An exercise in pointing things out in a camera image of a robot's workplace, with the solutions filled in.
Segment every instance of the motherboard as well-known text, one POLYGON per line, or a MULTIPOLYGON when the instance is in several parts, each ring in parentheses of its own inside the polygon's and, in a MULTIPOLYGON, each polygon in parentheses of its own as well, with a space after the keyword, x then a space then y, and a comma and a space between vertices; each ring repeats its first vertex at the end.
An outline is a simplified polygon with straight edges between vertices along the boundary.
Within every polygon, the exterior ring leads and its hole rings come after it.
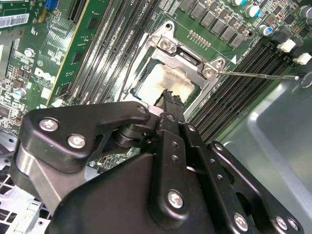
MULTIPOLYGON (((312 48, 309 0, 31 0, 0 3, 0 125, 30 110, 180 95, 186 119, 216 139, 312 48)), ((138 153, 102 158, 101 170, 138 153)))

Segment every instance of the pcie slot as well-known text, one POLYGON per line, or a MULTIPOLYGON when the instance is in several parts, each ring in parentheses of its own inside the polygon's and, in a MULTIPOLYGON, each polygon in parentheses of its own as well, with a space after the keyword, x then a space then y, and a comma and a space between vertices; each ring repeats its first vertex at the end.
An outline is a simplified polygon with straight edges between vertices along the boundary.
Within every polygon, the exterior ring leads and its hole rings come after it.
POLYGON ((156 7, 159 5, 160 0, 154 0, 151 1, 147 7, 147 9, 145 9, 145 12, 147 12, 140 20, 140 22, 138 22, 138 26, 137 26, 137 30, 134 33, 134 40, 129 44, 129 46, 127 46, 127 48, 125 49, 125 53, 123 53, 123 56, 121 59, 121 61, 118 62, 118 65, 114 68, 114 71, 109 79, 109 82, 106 84, 105 89, 103 90, 100 98, 99 98, 99 103, 102 103, 106 100, 109 91, 111 90, 111 88, 113 87, 113 85, 115 84, 117 78, 119 77, 122 69, 124 68, 124 66, 126 65, 128 59, 130 58, 133 50, 135 49, 135 47, 137 46, 138 42, 141 40, 143 34, 144 34, 144 25, 145 23, 152 17, 154 11, 156 10, 156 7))
POLYGON ((87 0, 72 0, 67 19, 76 24, 81 16, 84 5, 87 0))
POLYGON ((87 50, 86 56, 84 57, 81 66, 79 67, 77 75, 75 76, 75 79, 73 80, 73 82, 71 83, 70 87, 68 88, 68 92, 69 93, 73 93, 77 89, 77 85, 78 85, 79 80, 81 79, 83 70, 84 70, 87 62, 89 61, 90 56, 91 56, 93 50, 96 47, 97 41, 98 41, 98 39, 99 39, 99 37, 100 37, 100 35, 102 33, 104 25, 109 20, 108 17, 109 17, 109 14, 111 13, 113 3, 114 3, 114 0, 110 0, 108 5, 107 5, 107 8, 105 9, 105 12, 104 12, 103 17, 101 19, 101 22, 100 22, 100 24, 98 26, 99 30, 96 31, 96 33, 95 33, 95 35, 93 37, 93 40, 92 40, 92 42, 91 42, 91 44, 90 44, 90 46, 89 46, 89 48, 87 50))

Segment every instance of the white connector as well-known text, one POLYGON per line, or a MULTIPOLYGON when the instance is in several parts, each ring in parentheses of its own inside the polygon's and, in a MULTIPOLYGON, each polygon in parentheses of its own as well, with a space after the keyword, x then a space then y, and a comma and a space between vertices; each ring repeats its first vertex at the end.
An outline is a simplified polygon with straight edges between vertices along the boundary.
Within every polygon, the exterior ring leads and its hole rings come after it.
POLYGON ((285 53, 289 53, 295 47, 295 45, 296 43, 293 40, 288 39, 284 43, 279 44, 277 48, 285 53))
POLYGON ((306 65, 310 61, 311 58, 312 56, 309 53, 303 53, 299 57, 294 58, 293 61, 300 65, 306 65))

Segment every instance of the metal rod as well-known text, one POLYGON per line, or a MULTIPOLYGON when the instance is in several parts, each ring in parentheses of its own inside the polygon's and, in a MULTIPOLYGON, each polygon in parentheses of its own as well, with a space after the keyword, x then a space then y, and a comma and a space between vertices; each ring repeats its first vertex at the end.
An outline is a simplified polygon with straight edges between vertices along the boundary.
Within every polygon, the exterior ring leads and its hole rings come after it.
POLYGON ((254 73, 241 73, 241 72, 224 72, 219 71, 220 75, 228 75, 228 76, 241 76, 241 77, 257 77, 263 79, 280 79, 280 80, 299 80, 299 76, 271 76, 265 74, 254 74, 254 73))

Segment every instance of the blue connector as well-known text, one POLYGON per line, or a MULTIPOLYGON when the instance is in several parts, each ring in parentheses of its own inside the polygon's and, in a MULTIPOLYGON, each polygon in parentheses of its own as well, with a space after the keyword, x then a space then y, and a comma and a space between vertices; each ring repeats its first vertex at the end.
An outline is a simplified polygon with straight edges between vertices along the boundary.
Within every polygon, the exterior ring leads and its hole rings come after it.
POLYGON ((48 10, 53 10, 56 8, 58 1, 59 0, 47 0, 44 7, 47 8, 48 10))

